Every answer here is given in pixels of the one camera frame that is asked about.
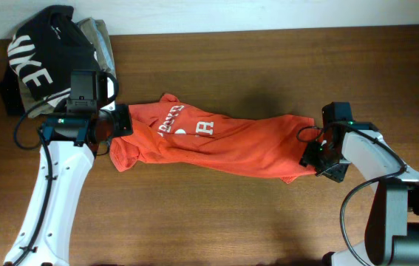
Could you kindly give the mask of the red orange t-shirt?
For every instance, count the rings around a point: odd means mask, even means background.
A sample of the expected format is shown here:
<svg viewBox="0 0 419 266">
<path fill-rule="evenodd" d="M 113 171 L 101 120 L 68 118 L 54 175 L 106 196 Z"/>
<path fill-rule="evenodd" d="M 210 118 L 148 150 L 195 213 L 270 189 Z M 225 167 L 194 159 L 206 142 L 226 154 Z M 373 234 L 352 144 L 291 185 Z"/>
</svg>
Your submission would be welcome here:
<svg viewBox="0 0 419 266">
<path fill-rule="evenodd" d="M 189 163 L 246 177 L 280 178 L 291 183 L 314 174 L 301 166 L 306 143 L 296 137 L 314 124 L 310 117 L 282 115 L 236 119 L 198 109 L 171 94 L 156 103 L 129 106 L 133 133 L 116 137 L 110 158 L 118 171 L 137 162 Z"/>
</svg>

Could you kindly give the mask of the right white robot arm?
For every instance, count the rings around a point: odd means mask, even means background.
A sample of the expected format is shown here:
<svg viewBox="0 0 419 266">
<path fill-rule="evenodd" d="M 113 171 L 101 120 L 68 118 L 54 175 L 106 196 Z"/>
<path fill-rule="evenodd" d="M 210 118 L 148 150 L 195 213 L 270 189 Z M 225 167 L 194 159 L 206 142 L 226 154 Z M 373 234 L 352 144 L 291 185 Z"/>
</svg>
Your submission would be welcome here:
<svg viewBox="0 0 419 266">
<path fill-rule="evenodd" d="M 322 109 L 323 126 L 308 140 L 300 165 L 337 183 L 349 166 L 365 181 L 344 198 L 339 223 L 346 250 L 326 253 L 323 265 L 419 265 L 419 171 L 408 166 L 370 122 L 354 120 L 348 102 Z M 364 239 L 352 245 L 345 226 L 350 199 L 363 188 L 375 192 Z"/>
</svg>

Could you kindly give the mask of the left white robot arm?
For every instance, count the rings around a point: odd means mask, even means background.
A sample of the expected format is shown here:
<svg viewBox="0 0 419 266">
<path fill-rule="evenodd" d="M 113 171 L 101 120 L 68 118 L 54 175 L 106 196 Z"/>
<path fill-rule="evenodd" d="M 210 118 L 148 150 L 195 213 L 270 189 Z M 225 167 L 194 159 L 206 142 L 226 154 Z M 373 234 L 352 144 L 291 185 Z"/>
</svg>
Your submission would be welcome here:
<svg viewBox="0 0 419 266">
<path fill-rule="evenodd" d="M 68 265 L 69 242 L 85 179 L 102 144 L 132 134 L 129 109 L 116 104 L 108 72 L 78 70 L 58 111 L 38 128 L 40 162 L 30 203 L 5 265 Z"/>
</svg>

